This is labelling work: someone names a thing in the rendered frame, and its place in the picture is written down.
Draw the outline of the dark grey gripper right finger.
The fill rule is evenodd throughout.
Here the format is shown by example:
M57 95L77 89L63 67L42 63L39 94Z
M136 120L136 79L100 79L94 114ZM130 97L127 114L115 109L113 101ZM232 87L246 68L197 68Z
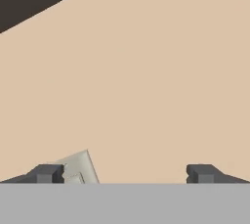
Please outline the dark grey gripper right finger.
M188 183L246 183L246 180L227 175L212 164L188 164Z

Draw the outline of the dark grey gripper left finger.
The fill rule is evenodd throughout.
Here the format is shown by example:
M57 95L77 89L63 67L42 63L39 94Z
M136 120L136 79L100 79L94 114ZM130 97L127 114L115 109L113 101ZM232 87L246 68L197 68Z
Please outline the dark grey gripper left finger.
M62 164L39 164L28 173L4 180L4 183L63 183Z

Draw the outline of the pale grey sink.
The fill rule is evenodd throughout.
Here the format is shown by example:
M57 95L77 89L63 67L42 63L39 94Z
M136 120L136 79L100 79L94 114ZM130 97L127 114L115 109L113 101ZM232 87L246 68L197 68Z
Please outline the pale grey sink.
M87 150L64 157L56 161L64 166L64 183L66 184L98 184L99 179Z

